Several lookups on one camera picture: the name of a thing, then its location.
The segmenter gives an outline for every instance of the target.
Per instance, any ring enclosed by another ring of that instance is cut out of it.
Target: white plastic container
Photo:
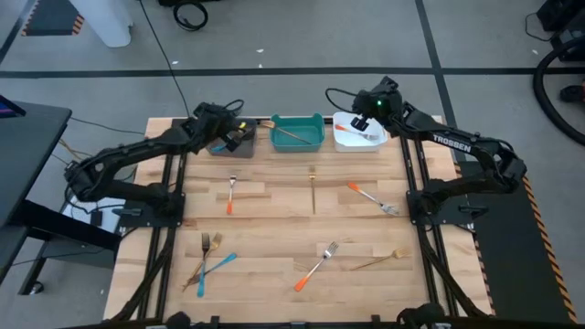
[[[336,112],[333,115],[333,137],[337,152],[376,152],[380,148],[380,145],[388,141],[387,132],[376,120],[369,120],[368,127],[363,132],[360,132],[351,126],[351,121],[354,120],[354,118],[356,118],[355,114],[346,112]],[[376,141],[369,141],[354,133],[337,130],[335,128],[336,124],[341,124],[344,128],[357,133],[378,135],[379,138]]]

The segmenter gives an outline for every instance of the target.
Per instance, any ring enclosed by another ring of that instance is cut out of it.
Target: wooden table
[[[171,121],[150,119],[146,135],[159,135]],[[455,177],[448,148],[424,143],[424,149],[431,177]],[[135,182],[159,182],[164,162],[161,156],[140,163]],[[315,165],[317,173],[316,215],[309,165]],[[421,186],[419,168],[414,169]],[[226,214],[230,175],[238,176],[231,216]],[[397,206],[401,216],[385,215],[349,189],[348,182]],[[216,157],[205,150],[189,155],[185,219],[176,234],[165,317],[183,311],[194,322],[208,322],[212,315],[224,323],[367,322],[371,314],[379,314],[382,321],[394,321],[404,308],[428,301],[416,230],[408,218],[407,189],[399,139],[388,141],[378,153],[337,153],[330,126],[318,153],[276,153],[268,131],[259,129],[253,159]],[[139,228],[122,242],[105,318],[121,310],[144,276],[151,232]],[[210,274],[205,297],[197,298],[196,286],[185,292],[181,286],[201,260],[201,232],[223,235],[208,266],[231,252],[238,258]],[[476,305],[490,313],[472,236],[452,226],[442,227],[442,232],[452,275]],[[340,245],[337,253],[296,292],[294,284],[332,241]],[[411,249],[412,257],[348,270],[397,248]],[[437,286],[442,298],[442,284]],[[157,290],[155,282],[148,316],[154,316]]]

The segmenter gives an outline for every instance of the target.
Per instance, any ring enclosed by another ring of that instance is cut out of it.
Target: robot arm
[[[243,101],[235,110],[226,106],[201,103],[194,111],[196,118],[190,117],[181,125],[169,128],[162,135],[138,143],[121,145],[114,149],[104,149],[95,156],[80,163],[72,162],[65,169],[68,187],[80,201],[98,201],[104,197],[118,197],[143,201],[163,212],[172,211],[173,196],[166,186],[153,183],[139,186],[114,180],[116,173],[127,165],[154,158],[163,154],[197,154],[216,138],[226,142],[226,148],[235,150],[241,140],[229,137],[230,132],[244,132],[236,120]]]
[[[512,193],[527,171],[524,162],[514,153],[509,143],[482,137],[479,133],[467,133],[436,122],[429,114],[417,110],[402,101],[398,83],[385,77],[371,91],[355,95],[352,126],[364,131],[368,119],[375,119],[391,137],[431,141],[477,158],[483,168],[479,175],[451,181],[431,179],[418,195],[418,209],[426,215],[436,214],[441,204],[451,196],[467,193]]]

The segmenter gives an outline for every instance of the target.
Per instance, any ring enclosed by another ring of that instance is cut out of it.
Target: teal plastic tray
[[[304,118],[281,118],[280,115],[274,114],[271,120],[277,127],[311,142],[308,144],[271,129],[271,143],[277,152],[317,152],[325,140],[325,124],[323,116],[319,113]]]

